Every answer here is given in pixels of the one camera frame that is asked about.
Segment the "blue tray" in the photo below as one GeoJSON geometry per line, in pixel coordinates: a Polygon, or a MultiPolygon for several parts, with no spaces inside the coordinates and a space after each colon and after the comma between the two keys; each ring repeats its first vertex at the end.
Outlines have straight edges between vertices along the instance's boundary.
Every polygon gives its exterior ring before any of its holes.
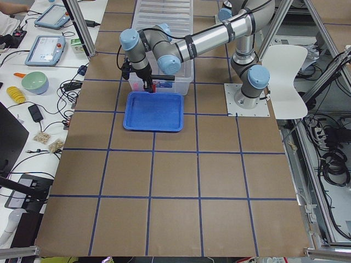
{"type": "Polygon", "coordinates": [[[128,130],[179,132],[183,108],[184,98],[177,93],[131,92],[123,126],[128,130]]]}

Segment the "white chair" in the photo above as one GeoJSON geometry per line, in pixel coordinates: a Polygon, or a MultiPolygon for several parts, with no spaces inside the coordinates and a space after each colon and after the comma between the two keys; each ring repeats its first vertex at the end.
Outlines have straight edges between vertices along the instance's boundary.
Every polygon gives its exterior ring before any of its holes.
{"type": "Polygon", "coordinates": [[[307,115],[307,107],[294,87],[306,56],[307,50],[297,45],[272,45],[262,59],[270,73],[268,88],[276,119],[300,119],[307,115]]]}

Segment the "tablet device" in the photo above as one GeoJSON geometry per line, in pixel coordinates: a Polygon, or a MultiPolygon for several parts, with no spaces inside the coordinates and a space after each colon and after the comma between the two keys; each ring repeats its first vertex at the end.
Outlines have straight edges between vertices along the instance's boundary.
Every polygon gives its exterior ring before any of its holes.
{"type": "Polygon", "coordinates": [[[65,49],[63,36],[37,36],[25,64],[28,66],[55,66],[65,49]]]}
{"type": "Polygon", "coordinates": [[[37,18],[34,24],[52,29],[60,29],[69,20],[70,16],[66,8],[63,5],[54,4],[37,18]]]}

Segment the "white plastic bin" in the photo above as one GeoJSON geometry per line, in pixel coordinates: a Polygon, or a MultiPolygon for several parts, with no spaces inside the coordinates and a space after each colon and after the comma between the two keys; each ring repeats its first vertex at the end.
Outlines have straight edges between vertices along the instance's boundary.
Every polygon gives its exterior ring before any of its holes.
{"type": "MultiPolygon", "coordinates": [[[[147,27],[167,23],[171,35],[183,37],[193,33],[193,0],[138,0],[132,28],[140,30],[147,27]]],[[[152,52],[146,54],[152,68],[152,74],[164,75],[159,70],[152,52]]],[[[172,92],[186,95],[189,84],[194,79],[193,61],[182,63],[175,76],[175,81],[154,80],[156,92],[172,92]]],[[[134,91],[144,90],[143,81],[135,73],[131,73],[129,83],[134,91]]]]}

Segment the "bowl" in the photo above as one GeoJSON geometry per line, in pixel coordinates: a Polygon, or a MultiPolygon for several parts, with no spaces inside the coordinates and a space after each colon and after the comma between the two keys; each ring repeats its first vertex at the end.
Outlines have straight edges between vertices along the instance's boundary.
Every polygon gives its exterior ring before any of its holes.
{"type": "Polygon", "coordinates": [[[40,71],[28,73],[21,82],[22,86],[31,93],[42,94],[49,88],[48,77],[40,71]]]}

